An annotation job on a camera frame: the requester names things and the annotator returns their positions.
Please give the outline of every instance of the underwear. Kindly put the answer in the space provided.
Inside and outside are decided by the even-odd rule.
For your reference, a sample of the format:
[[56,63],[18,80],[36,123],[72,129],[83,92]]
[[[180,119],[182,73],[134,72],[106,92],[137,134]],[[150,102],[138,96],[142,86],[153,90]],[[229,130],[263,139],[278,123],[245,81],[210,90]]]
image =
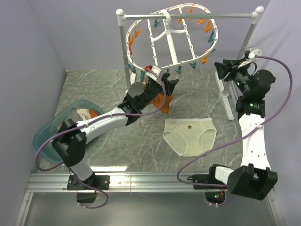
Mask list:
[[211,118],[166,119],[163,138],[182,157],[195,157],[210,150],[216,128]]

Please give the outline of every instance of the metal pole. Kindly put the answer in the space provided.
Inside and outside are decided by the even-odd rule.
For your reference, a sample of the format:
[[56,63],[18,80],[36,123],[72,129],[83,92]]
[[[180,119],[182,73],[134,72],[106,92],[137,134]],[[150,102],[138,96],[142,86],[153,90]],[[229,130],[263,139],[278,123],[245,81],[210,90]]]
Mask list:
[[116,14],[117,14],[118,25],[120,30],[123,64],[124,64],[124,71],[126,73],[126,80],[127,80],[127,90],[129,90],[131,86],[131,75],[130,75],[130,70],[128,68],[126,35],[124,30],[124,26],[125,26],[124,11],[122,9],[117,9]]
[[[166,19],[164,14],[125,15],[126,20]],[[172,19],[216,19],[216,18],[252,18],[253,13],[199,13],[199,14],[170,14]]]
[[[249,44],[249,41],[250,41],[250,38],[257,26],[257,24],[259,23],[261,17],[262,17],[262,14],[264,12],[264,7],[262,6],[259,6],[256,8],[255,12],[252,13],[252,23],[251,23],[251,26],[246,34],[246,37],[245,37],[245,40],[244,40],[244,43],[243,45],[241,46],[240,48],[240,51],[239,51],[239,54],[237,56],[237,60],[241,59],[245,53],[245,50],[246,50],[246,47],[248,46]],[[226,97],[229,95],[229,89],[230,89],[230,86],[232,87],[232,91],[231,91],[231,94],[232,94],[232,98],[233,98],[233,101],[234,103],[236,103],[237,101],[237,95],[235,94],[234,90],[235,90],[235,87],[234,87],[234,84],[233,82],[227,82],[223,92],[221,92],[221,96],[222,97]]]

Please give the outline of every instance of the vertical metal pole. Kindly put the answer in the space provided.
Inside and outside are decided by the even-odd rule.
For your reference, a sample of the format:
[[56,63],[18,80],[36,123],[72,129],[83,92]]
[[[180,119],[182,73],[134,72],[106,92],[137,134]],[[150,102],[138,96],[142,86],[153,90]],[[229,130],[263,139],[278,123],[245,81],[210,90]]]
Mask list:
[[125,30],[124,30],[126,21],[124,18],[124,11],[122,9],[117,9],[116,14],[117,14],[118,25],[119,25],[119,30],[120,30],[123,64],[124,64],[124,71],[126,73],[126,80],[127,80],[127,90],[129,90],[130,86],[131,86],[131,75],[130,75],[130,70],[128,68],[126,35],[125,35]]
[[[257,7],[255,12],[253,12],[252,23],[251,23],[251,26],[250,26],[247,34],[246,34],[244,43],[243,43],[242,47],[240,48],[239,54],[237,56],[237,60],[239,60],[243,57],[243,55],[245,53],[245,50],[246,50],[246,47],[248,46],[250,38],[251,38],[257,24],[259,23],[263,12],[264,12],[264,7],[262,7],[262,6]],[[228,96],[229,95],[228,91],[230,89],[230,86],[232,87],[231,94],[232,94],[233,101],[234,101],[234,103],[236,103],[238,97],[237,97],[236,93],[234,92],[235,86],[234,86],[233,82],[231,82],[231,81],[227,82],[223,92],[221,92],[221,95],[222,96]]]

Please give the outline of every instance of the metal frame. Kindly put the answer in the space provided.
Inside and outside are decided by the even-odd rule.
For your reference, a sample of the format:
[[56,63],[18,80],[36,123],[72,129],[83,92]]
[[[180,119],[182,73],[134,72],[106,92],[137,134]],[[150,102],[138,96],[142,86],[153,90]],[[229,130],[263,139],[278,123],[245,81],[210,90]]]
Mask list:
[[[176,172],[102,172],[96,175],[110,175],[110,188],[107,193],[157,193],[157,192],[204,192],[204,190],[193,190],[192,185],[183,184],[176,179]],[[183,172],[182,179],[186,179],[192,174],[208,174],[208,172]],[[17,217],[15,226],[23,226],[31,204],[34,193],[76,193],[76,192],[94,192],[68,191],[69,173],[32,173],[25,191],[23,202]],[[275,197],[274,190],[268,194],[268,200],[271,206],[277,226],[284,226],[285,222]]]
[[[201,14],[170,14],[171,19],[216,19],[216,18],[222,18],[222,19],[229,19],[229,18],[251,18],[252,22],[250,25],[250,28],[246,34],[245,40],[243,42],[243,45],[240,48],[239,54],[237,59],[240,59],[245,50],[246,47],[250,41],[250,38],[259,23],[262,14],[264,12],[264,7],[257,7],[256,10],[252,13],[201,13]],[[118,9],[116,11],[117,18],[118,18],[118,25],[120,29],[120,36],[121,36],[121,46],[122,46],[122,52],[123,52],[123,61],[124,61],[124,69],[126,74],[126,80],[127,80],[127,90],[129,90],[131,85],[131,74],[128,67],[128,58],[127,58],[127,45],[126,45],[126,35],[124,26],[126,25],[127,20],[150,20],[150,19],[167,19],[165,14],[149,14],[149,15],[126,15],[125,12],[122,9]],[[232,113],[232,109],[230,108],[228,96],[229,91],[231,93],[232,99],[234,104],[236,104],[238,95],[235,90],[235,86],[233,82],[228,82],[226,86],[224,87],[222,82],[219,82],[217,74],[215,75],[215,78],[217,80],[217,84],[220,91],[220,98],[222,99],[224,109],[227,115],[227,118],[229,120],[234,120],[234,116]]]

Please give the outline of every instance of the horizontal metal bar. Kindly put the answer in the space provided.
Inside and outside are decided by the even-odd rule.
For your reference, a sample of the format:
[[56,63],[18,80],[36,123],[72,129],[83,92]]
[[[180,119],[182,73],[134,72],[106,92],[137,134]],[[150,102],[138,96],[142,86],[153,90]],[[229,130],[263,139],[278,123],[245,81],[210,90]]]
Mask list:
[[[109,193],[115,192],[203,192],[204,190],[193,190],[192,185],[181,183],[176,178],[176,172],[104,172],[96,175],[109,175]],[[207,172],[184,172],[181,176],[186,180],[193,174],[208,174]],[[77,192],[66,190],[69,173],[31,174],[27,184],[26,192],[55,193],[55,192]],[[78,191],[83,193],[94,192],[93,190]]]
[[[252,18],[253,13],[178,13],[170,14],[172,19],[217,19],[217,18]],[[154,20],[166,19],[163,14],[149,14],[149,15],[124,15],[126,20]]]

